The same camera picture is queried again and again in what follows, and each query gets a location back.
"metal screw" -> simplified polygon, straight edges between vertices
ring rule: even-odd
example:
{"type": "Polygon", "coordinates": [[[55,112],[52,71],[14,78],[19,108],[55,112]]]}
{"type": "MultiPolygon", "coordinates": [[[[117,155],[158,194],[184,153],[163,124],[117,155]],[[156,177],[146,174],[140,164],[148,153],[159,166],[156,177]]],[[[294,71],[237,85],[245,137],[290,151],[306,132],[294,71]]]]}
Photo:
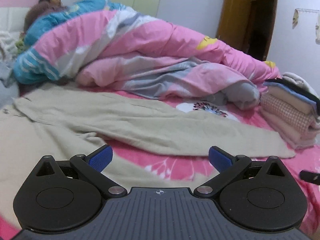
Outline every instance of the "metal screw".
{"type": "Polygon", "coordinates": [[[119,195],[124,192],[124,188],[120,187],[120,186],[113,186],[113,187],[109,188],[108,191],[109,191],[109,193],[111,193],[113,195],[119,195]]]}
{"type": "Polygon", "coordinates": [[[213,189],[209,186],[200,186],[197,188],[197,191],[202,194],[209,194],[213,191],[213,189]]]}

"yellow pattern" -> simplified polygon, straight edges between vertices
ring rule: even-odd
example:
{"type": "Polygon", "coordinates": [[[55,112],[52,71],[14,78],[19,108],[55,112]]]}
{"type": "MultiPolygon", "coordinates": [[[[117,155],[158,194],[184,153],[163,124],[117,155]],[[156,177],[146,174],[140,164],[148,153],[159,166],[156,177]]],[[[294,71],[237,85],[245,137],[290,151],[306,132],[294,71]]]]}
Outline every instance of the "yellow pattern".
{"type": "Polygon", "coordinates": [[[209,36],[205,36],[204,39],[200,42],[200,44],[196,47],[196,49],[204,49],[206,46],[210,44],[214,44],[218,39],[212,39],[209,36]]]}
{"type": "Polygon", "coordinates": [[[266,63],[270,68],[274,68],[276,66],[276,63],[272,61],[265,61],[264,63],[266,63]]]}

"hanging towel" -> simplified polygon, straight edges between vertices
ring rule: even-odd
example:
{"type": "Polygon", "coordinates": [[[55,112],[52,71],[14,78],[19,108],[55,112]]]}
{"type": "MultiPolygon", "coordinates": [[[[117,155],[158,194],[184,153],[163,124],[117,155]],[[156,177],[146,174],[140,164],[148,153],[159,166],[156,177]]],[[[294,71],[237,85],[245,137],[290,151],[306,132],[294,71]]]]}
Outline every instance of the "hanging towel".
{"type": "Polygon", "coordinates": [[[320,133],[320,118],[299,112],[290,104],[269,93],[261,96],[260,103],[263,109],[283,119],[298,132],[312,132],[315,135],[320,133]]]}
{"type": "Polygon", "coordinates": [[[316,91],[309,85],[307,81],[305,81],[302,77],[291,73],[291,72],[285,72],[283,73],[283,79],[297,85],[298,87],[310,92],[311,94],[315,95],[317,98],[319,98],[316,91]]]}
{"type": "Polygon", "coordinates": [[[299,12],[297,9],[294,10],[293,19],[292,19],[292,28],[294,29],[298,25],[299,12]]]}
{"type": "Polygon", "coordinates": [[[320,45],[320,14],[318,14],[318,23],[316,24],[316,44],[320,45]]]}

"folded towel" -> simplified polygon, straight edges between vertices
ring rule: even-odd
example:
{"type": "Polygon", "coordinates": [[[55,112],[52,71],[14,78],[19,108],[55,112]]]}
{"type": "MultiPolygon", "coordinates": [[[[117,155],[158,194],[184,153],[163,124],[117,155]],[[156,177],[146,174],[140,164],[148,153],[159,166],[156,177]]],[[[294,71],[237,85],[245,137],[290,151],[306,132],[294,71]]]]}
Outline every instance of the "folded towel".
{"type": "Polygon", "coordinates": [[[319,98],[319,96],[316,93],[316,91],[302,77],[296,75],[295,73],[291,73],[291,72],[285,72],[285,73],[283,73],[282,76],[283,76],[283,79],[285,79],[285,80],[297,85],[298,87],[310,92],[311,94],[313,94],[317,98],[319,98]]]}
{"type": "Polygon", "coordinates": [[[260,104],[266,111],[280,117],[286,123],[294,127],[300,133],[310,132],[315,136],[320,133],[320,118],[306,115],[285,101],[282,101],[269,93],[261,96],[260,104]]]}
{"type": "Polygon", "coordinates": [[[287,87],[289,90],[292,90],[292,91],[296,92],[297,94],[300,94],[301,96],[304,96],[304,97],[310,99],[311,101],[314,101],[316,103],[317,113],[318,113],[318,115],[320,115],[320,99],[318,97],[316,97],[315,95],[311,94],[310,92],[308,92],[308,91],[298,87],[297,85],[295,85],[285,79],[282,79],[282,78],[267,79],[266,82],[282,84],[285,87],[287,87]]]}
{"type": "Polygon", "coordinates": [[[316,136],[311,138],[306,138],[306,136],[301,135],[292,126],[288,125],[278,116],[269,113],[265,109],[261,108],[260,113],[263,118],[267,121],[269,126],[277,131],[282,139],[289,143],[293,149],[307,148],[315,145],[317,143],[316,136]]]}
{"type": "Polygon", "coordinates": [[[268,88],[269,87],[279,87],[279,88],[281,88],[282,90],[284,90],[284,91],[288,92],[289,94],[295,96],[299,100],[311,105],[312,108],[313,108],[313,111],[316,113],[316,115],[320,115],[319,112],[318,112],[317,104],[316,104],[315,101],[312,101],[311,99],[306,98],[305,96],[303,96],[303,95],[301,95],[301,94],[289,89],[285,85],[280,84],[280,83],[275,83],[275,82],[264,82],[263,85],[267,86],[268,88]]]}
{"type": "Polygon", "coordinates": [[[312,114],[313,116],[318,117],[318,114],[316,113],[312,105],[308,104],[305,101],[300,100],[296,96],[290,94],[288,91],[283,90],[280,87],[269,86],[268,93],[284,102],[287,102],[289,105],[293,106],[295,109],[297,109],[298,111],[304,114],[307,114],[307,115],[312,114]]]}

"pink bedsheet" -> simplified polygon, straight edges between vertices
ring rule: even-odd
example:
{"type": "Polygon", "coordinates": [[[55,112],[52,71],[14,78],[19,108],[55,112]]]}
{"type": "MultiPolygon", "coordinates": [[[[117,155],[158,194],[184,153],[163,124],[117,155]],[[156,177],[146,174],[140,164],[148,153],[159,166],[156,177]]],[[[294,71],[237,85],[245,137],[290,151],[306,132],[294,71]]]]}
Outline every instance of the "pink bedsheet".
{"type": "MultiPolygon", "coordinates": [[[[90,89],[94,92],[107,91],[104,88],[90,89]]],[[[139,98],[126,92],[117,92],[122,96],[130,98],[139,98]]],[[[272,130],[265,120],[259,115],[258,107],[250,111],[240,111],[234,105],[226,107],[214,107],[209,104],[202,104],[201,102],[183,102],[182,99],[171,98],[165,103],[172,107],[176,107],[182,111],[209,111],[213,114],[219,114],[223,117],[237,120],[242,123],[247,123],[257,127],[272,130]]],[[[143,150],[132,148],[124,143],[118,141],[110,141],[109,144],[113,147],[116,154],[141,166],[145,170],[168,180],[192,180],[196,173],[209,176],[213,167],[205,157],[175,157],[155,155],[143,150]]],[[[305,183],[299,179],[299,172],[301,170],[310,170],[320,172],[320,146],[305,150],[297,150],[297,155],[292,159],[284,159],[283,162],[295,177],[304,194],[308,199],[308,211],[303,220],[300,229],[311,236],[315,233],[319,226],[320,218],[320,190],[319,186],[305,183]]],[[[18,231],[7,224],[0,217],[0,237],[4,240],[11,239],[18,231]]]]}

